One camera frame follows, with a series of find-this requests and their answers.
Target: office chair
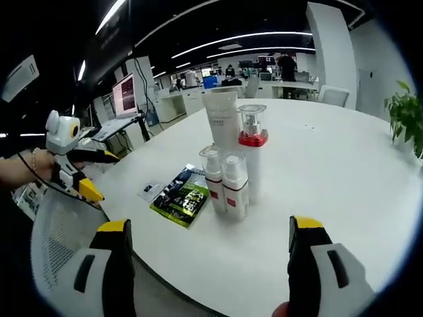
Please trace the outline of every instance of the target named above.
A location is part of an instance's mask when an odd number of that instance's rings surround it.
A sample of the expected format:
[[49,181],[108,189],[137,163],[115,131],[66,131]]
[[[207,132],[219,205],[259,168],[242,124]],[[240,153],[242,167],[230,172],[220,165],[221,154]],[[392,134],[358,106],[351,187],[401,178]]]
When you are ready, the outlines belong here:
[[253,99],[256,98],[256,93],[258,90],[258,84],[260,83],[260,79],[257,77],[251,77],[249,79],[249,83],[245,89],[244,98]]
[[349,95],[350,91],[348,89],[323,85],[317,102],[345,107]]

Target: cable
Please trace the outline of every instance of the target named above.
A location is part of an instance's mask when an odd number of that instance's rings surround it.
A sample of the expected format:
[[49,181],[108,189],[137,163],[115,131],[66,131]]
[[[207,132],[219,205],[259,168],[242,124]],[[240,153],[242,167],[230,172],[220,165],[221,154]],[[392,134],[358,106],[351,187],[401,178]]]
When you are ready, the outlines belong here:
[[73,199],[76,199],[76,200],[79,200],[79,201],[82,201],[83,203],[86,203],[87,205],[90,205],[92,208],[95,208],[96,210],[100,210],[100,209],[98,209],[97,207],[95,207],[93,204],[91,204],[91,203],[89,203],[88,201],[86,201],[85,199],[82,199],[82,198],[79,198],[78,196],[74,196],[74,195],[71,195],[71,194],[69,194],[69,193],[67,193],[67,192],[65,192],[65,191],[63,191],[63,190],[59,190],[58,188],[56,188],[56,187],[54,187],[53,185],[51,185],[49,182],[46,182],[45,180],[43,180],[41,177],[39,177],[39,175],[37,174],[37,173],[35,173],[35,171],[28,165],[28,163],[24,160],[24,158],[22,157],[22,155],[20,155],[20,153],[18,153],[18,157],[20,158],[20,160],[25,164],[25,166],[27,167],[27,169],[29,169],[29,171],[31,172],[31,173],[33,173],[33,175],[35,175],[35,177],[37,177],[37,179],[39,180],[39,181],[41,181],[41,183],[43,183],[44,185],[46,185],[47,187],[50,187],[50,188],[53,188],[55,191],[57,191],[57,192],[59,192],[59,193],[61,193],[61,194],[63,194],[63,195],[65,195],[65,196],[67,196],[67,197],[70,197],[70,198],[73,198]]
[[147,105],[147,109],[145,111],[145,116],[144,116],[144,121],[143,121],[143,123],[145,124],[145,122],[147,121],[147,114],[148,114],[147,79],[145,78],[143,70],[141,69],[141,66],[139,65],[139,61],[135,57],[134,57],[134,66],[135,66],[135,69],[138,72],[139,77],[143,81],[143,86],[144,86],[145,103]]
[[[147,79],[145,78],[145,75],[143,73],[143,70],[141,68],[141,65],[139,64],[139,61],[136,58],[134,58],[134,65],[135,65],[135,68],[137,69],[138,75],[141,77],[141,80],[143,81],[143,84],[144,84],[145,103],[147,104],[147,113],[148,113],[148,111],[149,111],[148,102],[150,101],[151,107],[153,109],[155,109],[154,103],[151,101],[150,97],[148,97],[148,93],[147,93]],[[144,123],[147,120],[147,113],[145,114]]]
[[132,152],[132,150],[130,149],[130,146],[128,145],[128,140],[126,140],[126,138],[125,138],[125,135],[123,135],[122,132],[119,132],[119,134],[124,138],[125,144],[126,144],[126,146],[123,145],[122,142],[120,142],[120,139],[118,137],[118,142],[119,142],[120,146],[123,147],[124,149],[126,149],[127,151]]

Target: clear bottle cap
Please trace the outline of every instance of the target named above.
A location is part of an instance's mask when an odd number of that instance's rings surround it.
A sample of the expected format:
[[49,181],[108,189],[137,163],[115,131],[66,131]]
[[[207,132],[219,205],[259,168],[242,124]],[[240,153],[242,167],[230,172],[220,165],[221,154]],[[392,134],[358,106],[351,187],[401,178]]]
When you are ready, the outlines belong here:
[[208,174],[220,174],[219,148],[210,145],[200,151],[201,164],[204,172]]
[[242,152],[226,152],[220,159],[222,178],[233,183],[234,187],[244,186],[248,180],[245,154]]
[[243,132],[247,136],[259,135],[263,130],[263,118],[266,106],[262,104],[245,104],[239,107],[243,121]]

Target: blue object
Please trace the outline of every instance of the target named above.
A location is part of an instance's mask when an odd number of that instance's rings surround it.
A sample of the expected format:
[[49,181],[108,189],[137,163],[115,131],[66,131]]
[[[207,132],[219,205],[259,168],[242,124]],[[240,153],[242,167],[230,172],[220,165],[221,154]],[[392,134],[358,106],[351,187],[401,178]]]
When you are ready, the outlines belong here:
[[147,122],[149,127],[152,127],[152,126],[159,123],[159,117],[158,117],[156,109],[154,107],[148,109],[147,116],[146,116],[146,122]]
[[204,89],[217,87],[217,76],[209,76],[203,78]]

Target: desk monitor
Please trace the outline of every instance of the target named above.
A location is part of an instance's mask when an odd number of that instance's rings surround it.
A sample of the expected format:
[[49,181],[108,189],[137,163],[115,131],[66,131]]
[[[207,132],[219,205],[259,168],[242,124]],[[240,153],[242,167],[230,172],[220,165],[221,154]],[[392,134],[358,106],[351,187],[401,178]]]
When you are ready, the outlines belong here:
[[258,56],[257,60],[261,65],[271,66],[276,64],[273,56]]
[[260,73],[260,80],[261,81],[272,81],[272,74],[271,73]]
[[113,86],[116,118],[128,117],[138,112],[134,92],[134,74],[129,74]]
[[253,68],[253,62],[252,61],[240,61],[239,67],[240,68]]

